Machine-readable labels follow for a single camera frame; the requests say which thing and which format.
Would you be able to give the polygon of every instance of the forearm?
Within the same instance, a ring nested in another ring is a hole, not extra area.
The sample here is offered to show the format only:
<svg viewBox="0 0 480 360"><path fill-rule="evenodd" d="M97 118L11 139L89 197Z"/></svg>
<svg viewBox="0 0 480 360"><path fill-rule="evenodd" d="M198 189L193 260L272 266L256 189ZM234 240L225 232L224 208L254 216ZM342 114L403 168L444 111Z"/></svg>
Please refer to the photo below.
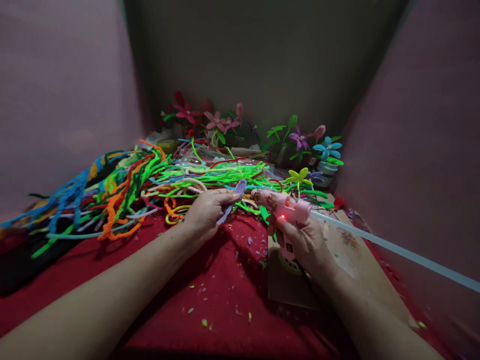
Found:
<svg viewBox="0 0 480 360"><path fill-rule="evenodd" d="M342 269L315 276L362 359L442 359L419 335L361 289Z"/></svg>
<svg viewBox="0 0 480 360"><path fill-rule="evenodd" d="M2 359L106 358L189 257L183 224L56 300L0 339Z"/></svg>

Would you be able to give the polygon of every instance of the purple pipe cleaner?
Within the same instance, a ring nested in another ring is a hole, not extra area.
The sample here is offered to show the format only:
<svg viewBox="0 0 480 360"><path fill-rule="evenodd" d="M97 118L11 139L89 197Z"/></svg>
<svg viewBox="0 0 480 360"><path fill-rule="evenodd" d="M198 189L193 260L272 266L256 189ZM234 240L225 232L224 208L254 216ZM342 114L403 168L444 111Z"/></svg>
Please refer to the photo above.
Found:
<svg viewBox="0 0 480 360"><path fill-rule="evenodd" d="M242 179L238 182L238 184L236 185L235 187L235 192L240 194L240 199L244 197L244 192L245 192L245 188L247 187L247 180L245 179ZM226 208L225 210L225 213L223 214L223 216L216 222L216 225L217 226L220 226L221 224L224 223L224 221L227 219L227 216L230 214L230 212L232 211L232 208L234 207L234 202L232 202L230 205L228 205L228 207Z"/></svg>

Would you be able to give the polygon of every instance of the pink flower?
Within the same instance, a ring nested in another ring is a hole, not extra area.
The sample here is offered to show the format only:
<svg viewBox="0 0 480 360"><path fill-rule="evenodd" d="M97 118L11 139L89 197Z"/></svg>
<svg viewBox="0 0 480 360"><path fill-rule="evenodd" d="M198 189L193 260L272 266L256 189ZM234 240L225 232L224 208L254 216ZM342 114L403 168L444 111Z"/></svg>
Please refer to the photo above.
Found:
<svg viewBox="0 0 480 360"><path fill-rule="evenodd" d="M219 111L215 113L215 116L213 116L212 113L209 111L205 111L203 114L208 118L208 120L210 120L210 122L206 126L208 130L218 128L221 132L226 131L224 126L225 121L220 119Z"/></svg>
<svg viewBox="0 0 480 360"><path fill-rule="evenodd" d="M232 121L232 118L229 116L226 118L225 131L223 133L226 134L228 129L232 129L233 132L236 134L237 132L235 131L234 127L237 127L239 125L240 125L240 121L238 121L238 117L236 117L235 120Z"/></svg>
<svg viewBox="0 0 480 360"><path fill-rule="evenodd" d="M325 125L320 125L313 134L308 134L308 137L314 136L315 142L318 143L319 139L325 134L325 129Z"/></svg>
<svg viewBox="0 0 480 360"><path fill-rule="evenodd" d="M173 107L178 110L176 113L177 118L186 118L192 124L195 124L194 117L198 117L202 114L200 111L190 111L190 104L188 103L185 103L185 108L177 104L173 104Z"/></svg>
<svg viewBox="0 0 480 360"><path fill-rule="evenodd" d="M307 134L302 133L298 125L295 126L295 129L296 133L291 133L288 137L296 142L296 150L299 151L301 148L304 148L305 150L308 149L309 145L306 141Z"/></svg>
<svg viewBox="0 0 480 360"><path fill-rule="evenodd" d="M233 122L239 121L239 125L242 126L242 119L244 117L244 106L241 102L236 105L236 118Z"/></svg>

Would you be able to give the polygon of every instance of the person's right hand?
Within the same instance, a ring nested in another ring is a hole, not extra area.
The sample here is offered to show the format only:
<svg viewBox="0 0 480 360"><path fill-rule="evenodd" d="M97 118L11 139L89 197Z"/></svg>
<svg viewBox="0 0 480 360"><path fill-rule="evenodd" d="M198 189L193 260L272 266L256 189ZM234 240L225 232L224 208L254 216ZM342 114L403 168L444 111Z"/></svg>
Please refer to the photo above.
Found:
<svg viewBox="0 0 480 360"><path fill-rule="evenodd" d="M306 223L293 225L283 217L270 215L267 221L270 222L268 235L273 236L275 228L281 230L276 232L278 243L284 245L285 234L293 245L296 259L312 278L321 282L324 278L335 276L339 268L327 248L322 225L316 218L310 216Z"/></svg>

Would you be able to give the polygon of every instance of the person's left hand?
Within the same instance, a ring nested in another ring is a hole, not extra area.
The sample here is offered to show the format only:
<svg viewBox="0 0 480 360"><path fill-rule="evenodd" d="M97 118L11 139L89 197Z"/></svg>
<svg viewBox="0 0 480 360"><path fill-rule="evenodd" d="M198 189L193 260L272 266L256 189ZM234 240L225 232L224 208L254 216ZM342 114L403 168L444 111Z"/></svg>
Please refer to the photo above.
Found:
<svg viewBox="0 0 480 360"><path fill-rule="evenodd" d="M239 193L226 188L207 190L196 198L185 214L182 226L193 232L197 249L217 232L217 221L224 215L226 205L239 199Z"/></svg>

